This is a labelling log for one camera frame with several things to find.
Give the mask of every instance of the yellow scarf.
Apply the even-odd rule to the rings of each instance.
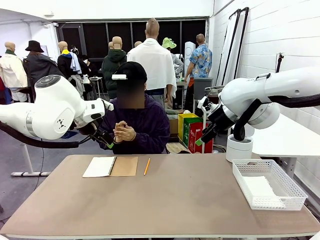
[[[62,52],[61,52],[61,54],[69,54],[69,51],[68,51],[68,49],[65,49],[65,50],[63,50]]]

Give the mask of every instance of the dark green jacket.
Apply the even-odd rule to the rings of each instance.
[[[127,53],[121,49],[110,49],[108,55],[103,59],[102,74],[110,99],[117,97],[117,82],[112,80],[112,74],[115,74],[118,67],[126,61]]]

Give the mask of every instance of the yellow crate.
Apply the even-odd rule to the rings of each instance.
[[[194,113],[178,114],[178,137],[182,141],[184,138],[184,119],[185,118],[198,118]]]

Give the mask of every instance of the pencil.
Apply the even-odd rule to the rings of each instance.
[[[148,163],[146,164],[143,176],[145,176],[147,174],[149,164],[150,164],[150,157],[149,157]]]

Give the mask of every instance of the green bucket hat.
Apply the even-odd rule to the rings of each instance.
[[[176,46],[177,44],[175,44],[171,38],[165,37],[162,41],[162,47],[164,47],[165,49],[167,48],[174,49]]]

